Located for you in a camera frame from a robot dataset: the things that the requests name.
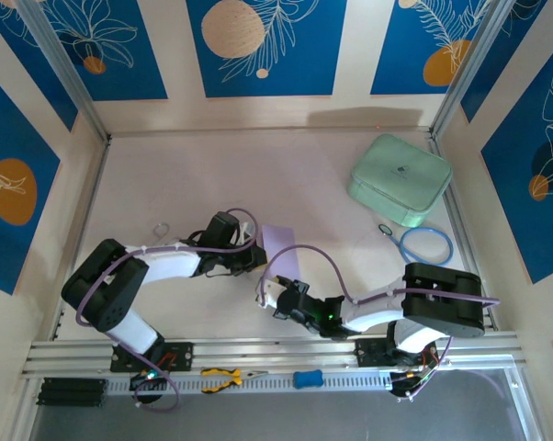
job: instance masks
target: blue object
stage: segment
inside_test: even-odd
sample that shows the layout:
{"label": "blue object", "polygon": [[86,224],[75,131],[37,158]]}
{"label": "blue object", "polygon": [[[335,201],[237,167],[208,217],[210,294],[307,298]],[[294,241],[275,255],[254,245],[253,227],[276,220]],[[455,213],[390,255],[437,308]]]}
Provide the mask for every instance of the blue object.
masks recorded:
{"label": "blue object", "polygon": [[0,289],[8,294],[15,290],[59,164],[0,87]]}
{"label": "blue object", "polygon": [[346,0],[186,6],[207,98],[332,94]]}
{"label": "blue object", "polygon": [[[95,101],[167,98],[136,0],[39,5]],[[16,9],[1,2],[0,33],[70,130],[76,107]]]}
{"label": "blue object", "polygon": [[436,63],[430,71],[446,78],[456,72],[457,62],[451,62],[447,43],[452,41],[457,47],[458,41],[474,38],[484,3],[480,0],[407,2],[412,6],[399,1],[393,3],[371,95],[443,94],[448,85],[428,83],[423,75],[426,64],[434,60],[433,55],[436,59],[440,55],[439,65]]}
{"label": "blue object", "polygon": [[17,10],[0,2],[0,33],[46,97],[62,124],[73,129],[78,110],[52,70]]}
{"label": "blue object", "polygon": [[553,54],[481,152],[536,283],[553,273]]}
{"label": "blue object", "polygon": [[311,372],[295,372],[293,374],[295,389],[320,388],[323,386],[323,372],[312,370]]}
{"label": "blue object", "polygon": [[479,71],[460,102],[468,121],[472,121],[477,114],[503,69],[505,69],[517,47],[524,39],[525,34],[534,24],[546,1],[518,0],[513,5],[509,16],[503,23],[501,32],[491,45]]}
{"label": "blue object", "polygon": [[[444,266],[445,264],[450,262],[452,260],[452,257],[454,256],[454,245],[452,244],[452,241],[450,240],[450,238],[447,236],[447,234],[445,232],[441,232],[440,230],[437,230],[436,228],[431,228],[431,227],[411,228],[410,230],[406,231],[401,236],[401,238],[399,240],[397,240],[397,239],[395,239],[395,237],[393,237],[393,230],[391,228],[389,228],[387,225],[381,223],[378,226],[378,229],[384,235],[389,237],[389,239],[393,243],[395,243],[397,248],[399,248],[399,252],[401,253],[401,257],[403,257],[403,260],[405,261],[406,264],[410,264],[411,262],[419,262],[421,264],[427,264],[427,265]],[[440,263],[430,262],[428,260],[425,260],[425,259],[421,258],[419,255],[415,254],[413,251],[409,250],[405,246],[405,239],[407,238],[407,236],[409,236],[410,234],[413,234],[415,232],[432,232],[433,234],[437,234],[438,236],[441,236],[442,238],[444,238],[444,240],[446,240],[446,243],[448,244],[448,248],[450,249],[450,252],[448,253],[448,257],[446,258],[446,260],[444,260]]]}

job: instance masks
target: white tabletop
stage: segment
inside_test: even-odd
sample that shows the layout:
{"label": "white tabletop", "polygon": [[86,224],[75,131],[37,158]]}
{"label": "white tabletop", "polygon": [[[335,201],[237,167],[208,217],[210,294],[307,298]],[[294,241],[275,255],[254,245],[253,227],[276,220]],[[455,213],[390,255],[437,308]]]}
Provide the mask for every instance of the white tabletop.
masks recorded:
{"label": "white tabletop", "polygon": [[[296,243],[327,252],[340,267],[346,286],[360,296],[404,271],[389,238],[378,230],[387,222],[348,197],[346,184],[360,155],[377,138],[375,130],[257,130],[173,134],[113,140],[79,263],[106,238],[126,245],[155,242],[152,229],[171,226],[168,240],[204,229],[219,210],[243,207],[260,224],[290,227]],[[397,136],[427,149],[425,133]],[[441,201],[424,225],[454,241]],[[446,243],[432,234],[408,245],[431,260],[443,260]],[[463,269],[455,243],[449,267]],[[303,281],[313,297],[341,294],[334,272],[318,254],[299,251]],[[273,319],[255,301],[260,274],[241,277],[167,279],[141,289],[134,308],[167,338],[306,336],[299,324]],[[74,322],[67,307],[59,339],[106,338]],[[375,328],[371,332],[384,332]]]}

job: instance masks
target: wire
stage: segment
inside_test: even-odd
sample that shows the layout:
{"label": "wire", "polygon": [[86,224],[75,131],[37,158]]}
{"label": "wire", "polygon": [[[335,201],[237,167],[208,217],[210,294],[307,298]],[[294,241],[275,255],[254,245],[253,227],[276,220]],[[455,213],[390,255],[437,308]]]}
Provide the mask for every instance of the wire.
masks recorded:
{"label": "wire", "polygon": [[188,241],[193,241],[195,240],[195,238],[197,236],[199,236],[200,234],[202,234],[205,230],[197,230],[196,232],[191,232],[191,234],[188,236],[187,240]]}
{"label": "wire", "polygon": [[438,357],[437,357],[432,351],[430,351],[429,349],[427,349],[426,352],[427,352],[430,356],[432,356],[432,357],[434,358],[435,363],[436,363],[437,365],[440,364],[440,361],[438,360]]}
{"label": "wire", "polygon": [[435,373],[440,369],[440,365],[444,363],[444,359],[446,358],[446,354],[448,353],[448,350],[450,349],[450,346],[452,345],[453,340],[454,340],[454,337],[448,338],[448,342],[446,343],[446,348],[444,349],[442,356],[440,356],[438,365],[434,369],[432,369],[432,372],[430,372],[426,378],[423,379],[423,382],[421,383],[421,385],[412,392],[412,394],[409,397],[411,400],[414,399],[422,391],[425,385],[430,382],[430,379],[432,379]]}
{"label": "wire", "polygon": [[[259,232],[259,227],[258,227],[258,221],[256,220],[256,218],[254,217],[254,215],[248,211],[247,209],[239,209],[239,208],[234,208],[234,209],[228,209],[226,211],[226,213],[232,213],[234,211],[240,211],[242,213],[245,213],[253,222],[254,224],[254,234],[251,236],[250,240],[245,243],[244,245],[242,246],[239,246],[237,248],[228,248],[228,249],[221,249],[221,248],[207,248],[207,247],[200,247],[200,246],[179,246],[178,244],[176,245],[161,245],[161,246],[151,246],[151,247],[142,247],[141,249],[139,250],[136,250],[136,251],[133,251],[131,253],[126,253],[124,254],[122,257],[120,257],[118,260],[116,260],[115,262],[113,262],[102,274],[101,276],[99,276],[97,278],[97,280],[95,281],[95,283],[91,286],[91,288],[86,292],[85,296],[83,297],[83,299],[81,300],[81,302],[79,303],[78,305],[78,308],[76,309],[76,316],[75,316],[75,319],[76,319],[76,322],[80,325],[80,326],[84,326],[84,327],[87,327],[87,328],[90,328],[92,327],[92,325],[89,323],[89,322],[85,322],[83,320],[83,311],[85,310],[85,307],[86,307],[86,304],[89,302],[89,300],[95,295],[97,289],[101,286],[101,284],[105,281],[105,279],[111,274],[113,273],[113,271],[116,270],[116,268],[118,266],[120,266],[122,263],[124,263],[125,261],[131,259],[132,257],[134,256],[137,256],[137,255],[143,255],[143,254],[156,254],[156,253],[169,253],[169,252],[177,252],[177,253],[182,253],[184,251],[193,251],[193,252],[204,252],[204,253],[217,253],[217,254],[236,254],[236,253],[240,253],[244,250],[247,250],[248,248],[250,248],[255,242],[256,242],[256,239],[258,237],[258,232]],[[179,389],[178,389],[178,386],[176,385],[176,383],[170,378],[170,375],[168,373],[166,373],[165,371],[163,371],[161,368],[157,367],[153,362],[151,362],[150,360],[148,360],[145,356],[143,356],[142,354],[138,354],[137,352],[135,352],[133,349],[131,349],[129,346],[123,344],[122,342],[120,342],[119,340],[117,340],[115,337],[113,337],[112,335],[108,334],[108,333],[105,333],[111,340],[113,340],[114,342],[116,342],[120,347],[122,347],[125,351],[127,351],[128,353],[130,353],[131,355],[135,356],[136,358],[138,358],[142,363],[144,363],[148,368],[151,368],[152,370],[154,370],[158,375],[160,375],[161,377],[163,377],[170,385],[171,387],[175,390],[175,395],[176,395],[176,401],[175,401],[175,404],[173,404],[171,407],[168,407],[168,408],[163,408],[163,409],[157,409],[157,408],[154,408],[152,406],[143,406],[141,405],[141,403],[139,401],[137,401],[138,399],[138,391],[140,388],[136,388],[136,390],[134,391],[134,400],[136,400],[136,405],[138,407],[142,407],[143,409],[146,409],[148,411],[151,411],[151,412],[155,412],[155,413],[168,413],[168,412],[171,412],[173,411],[174,409],[176,409],[178,407],[178,404],[179,404],[179,397],[180,397],[180,392],[179,392]]]}
{"label": "wire", "polygon": [[[374,296],[368,297],[366,299],[361,300],[355,300],[350,293],[348,292],[348,289],[346,287],[346,284],[344,283],[344,278],[342,277],[342,273],[340,272],[340,268],[338,265],[333,261],[333,259],[322,249],[318,248],[317,246],[313,245],[290,245],[286,248],[283,248],[278,253],[275,254],[275,256],[268,262],[268,265],[266,265],[265,271],[263,275],[260,277],[260,300],[261,300],[261,306],[266,305],[266,291],[265,291],[265,280],[266,275],[268,274],[268,271],[270,270],[270,267],[275,263],[275,261],[284,253],[287,253],[291,250],[295,249],[307,249],[312,250],[318,254],[321,254],[325,259],[329,262],[329,264],[332,266],[333,271],[335,275],[338,277],[338,282],[340,283],[340,288],[342,289],[342,292],[344,293],[344,297],[346,297],[347,300],[349,300],[351,303],[354,303],[355,305],[364,305],[366,303],[370,303],[371,301],[378,300],[378,299],[384,299],[389,296],[387,292],[382,292],[379,294],[375,294]],[[449,292],[449,291],[441,291],[437,289],[425,289],[425,288],[401,288],[401,289],[394,289],[391,291],[391,296],[397,296],[399,294],[428,294],[436,297],[444,297],[447,299],[453,299],[453,300],[468,300],[468,301],[474,301],[477,303],[482,303],[483,308],[488,308],[490,306],[495,306],[501,303],[499,299],[495,299],[492,297],[479,297],[479,296],[472,296],[470,294],[462,294],[459,292]]]}
{"label": "wire", "polygon": [[[417,255],[416,253],[414,253],[413,251],[408,249],[407,246],[405,246],[405,239],[410,234],[413,234],[415,232],[432,232],[433,234],[441,236],[446,241],[446,243],[448,244],[448,249],[449,249],[448,257],[445,260],[443,260],[442,262],[431,262],[429,260],[426,260],[426,259],[420,257],[419,255]],[[399,240],[395,239],[395,237],[392,234],[387,234],[386,232],[384,232],[384,234],[387,237],[389,237],[389,239],[393,243],[395,243],[397,248],[399,248],[399,252],[401,253],[401,257],[403,257],[403,260],[405,261],[406,264],[410,264],[412,262],[411,259],[413,259],[414,262],[419,262],[421,264],[444,266],[445,264],[450,262],[452,260],[452,257],[454,256],[454,245],[452,244],[452,240],[448,237],[448,235],[445,232],[441,232],[440,230],[437,230],[436,228],[431,228],[431,227],[411,228],[410,230],[406,231],[401,236],[401,238]]]}

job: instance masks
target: white leaf pattern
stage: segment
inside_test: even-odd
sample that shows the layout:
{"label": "white leaf pattern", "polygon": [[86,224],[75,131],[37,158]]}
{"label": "white leaf pattern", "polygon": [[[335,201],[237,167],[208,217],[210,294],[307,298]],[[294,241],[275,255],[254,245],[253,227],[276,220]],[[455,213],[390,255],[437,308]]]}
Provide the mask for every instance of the white leaf pattern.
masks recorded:
{"label": "white leaf pattern", "polygon": [[[138,35],[138,28],[109,18],[109,0],[45,0],[39,4],[56,34],[61,37],[61,43],[73,46],[73,53],[80,60],[94,56],[101,61],[111,60],[133,67],[131,52],[121,43],[133,41]],[[0,18],[11,33],[38,47],[16,9],[0,3]]]}
{"label": "white leaf pattern", "polygon": [[320,0],[311,0],[308,9],[299,15],[299,5],[309,0],[253,0],[250,7],[258,14],[265,27],[265,38],[256,51],[242,58],[226,58],[220,67],[227,71],[222,82],[244,73],[250,76],[260,69],[270,71],[280,56],[286,56],[288,47],[297,42],[293,24],[309,16]]}
{"label": "white leaf pattern", "polygon": [[509,15],[505,19],[501,30],[507,35],[507,37],[511,37],[514,29],[514,21],[531,20],[542,4],[542,1],[543,0],[526,0],[525,2],[516,1],[512,6],[512,10],[509,12]]}
{"label": "white leaf pattern", "polygon": [[487,14],[491,1],[479,0],[473,6],[472,0],[468,0],[461,15],[454,10],[452,0],[418,0],[413,6],[420,14],[423,29],[434,36],[437,46],[446,48],[450,54],[452,73],[460,66],[463,56],[462,45],[455,43],[469,38]]}

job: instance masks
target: black motor bracket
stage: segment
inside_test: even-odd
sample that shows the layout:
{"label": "black motor bracket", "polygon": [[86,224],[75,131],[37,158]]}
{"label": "black motor bracket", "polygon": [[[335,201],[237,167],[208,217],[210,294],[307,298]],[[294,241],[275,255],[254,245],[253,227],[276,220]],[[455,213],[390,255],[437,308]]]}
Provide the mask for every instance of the black motor bracket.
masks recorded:
{"label": "black motor bracket", "polygon": [[[188,372],[193,364],[193,348],[190,342],[165,342],[158,334],[158,339],[143,356],[161,370],[166,372]],[[113,347],[111,356],[111,372],[135,372],[130,379],[130,390],[149,391],[166,390],[166,379],[150,369],[138,358],[124,350],[121,346]],[[162,395],[137,395],[137,400],[149,404],[159,400]]]}
{"label": "black motor bracket", "polygon": [[360,334],[342,326],[340,312],[344,296],[314,299],[307,294],[310,289],[307,283],[285,277],[277,277],[277,283],[286,289],[276,300],[275,318],[291,319],[311,333],[333,340],[345,340],[350,335]]}
{"label": "black motor bracket", "polygon": [[[420,263],[405,266],[406,288],[427,288],[481,297],[480,277],[456,269]],[[403,317],[454,337],[485,334],[482,304],[425,294],[407,294],[401,303]]]}
{"label": "black motor bracket", "polygon": [[422,353],[412,354],[401,351],[395,344],[395,325],[389,323],[385,338],[358,338],[355,340],[354,354],[359,368],[418,367],[424,362],[423,352],[436,353],[435,342],[430,343]]}
{"label": "black motor bracket", "polygon": [[[238,218],[230,213],[219,211],[213,216],[207,229],[194,232],[185,242],[190,246],[229,250],[241,246],[231,243],[234,235],[239,236],[239,233],[240,221]],[[198,252],[197,254],[201,261],[193,277],[207,274],[216,265],[228,269],[230,276],[239,276],[267,263],[265,250],[256,243],[239,253]]]}
{"label": "black motor bracket", "polygon": [[[114,239],[98,245],[62,288],[62,298],[76,310],[83,297],[103,272],[126,254],[125,247]],[[130,310],[148,265],[131,257],[119,265],[109,281],[99,285],[83,310],[83,317],[100,333],[115,328]]]}

